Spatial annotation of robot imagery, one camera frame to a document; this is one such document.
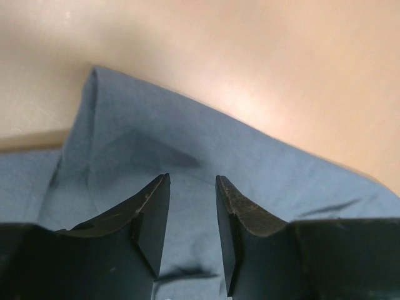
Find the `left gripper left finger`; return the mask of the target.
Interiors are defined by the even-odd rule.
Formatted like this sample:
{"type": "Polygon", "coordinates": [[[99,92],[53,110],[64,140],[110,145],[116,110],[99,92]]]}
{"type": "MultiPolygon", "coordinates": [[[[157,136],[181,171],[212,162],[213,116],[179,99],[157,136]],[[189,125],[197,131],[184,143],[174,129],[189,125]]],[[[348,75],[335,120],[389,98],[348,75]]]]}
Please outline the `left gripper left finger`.
{"type": "Polygon", "coordinates": [[[169,211],[170,177],[70,230],[1,224],[2,299],[150,299],[169,211]]]}

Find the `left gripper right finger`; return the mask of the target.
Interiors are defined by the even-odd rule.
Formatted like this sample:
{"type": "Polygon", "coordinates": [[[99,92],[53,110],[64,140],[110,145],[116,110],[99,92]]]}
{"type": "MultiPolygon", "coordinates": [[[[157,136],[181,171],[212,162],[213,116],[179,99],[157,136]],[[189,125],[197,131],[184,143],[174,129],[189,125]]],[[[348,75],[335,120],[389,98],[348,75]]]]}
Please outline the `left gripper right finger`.
{"type": "Polygon", "coordinates": [[[233,299],[398,299],[399,219],[285,222],[216,178],[233,299]]]}

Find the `grey long sleeve shirt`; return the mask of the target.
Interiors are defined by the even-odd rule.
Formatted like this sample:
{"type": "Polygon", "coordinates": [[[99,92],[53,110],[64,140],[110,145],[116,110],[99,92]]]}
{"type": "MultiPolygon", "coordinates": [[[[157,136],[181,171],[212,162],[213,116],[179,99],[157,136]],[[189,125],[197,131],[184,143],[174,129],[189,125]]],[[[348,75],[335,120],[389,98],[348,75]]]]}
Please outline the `grey long sleeve shirt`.
{"type": "Polygon", "coordinates": [[[196,101],[95,67],[59,150],[1,156],[1,221],[70,229],[171,177],[154,299],[225,299],[215,178],[285,220],[399,216],[388,188],[196,101]]]}

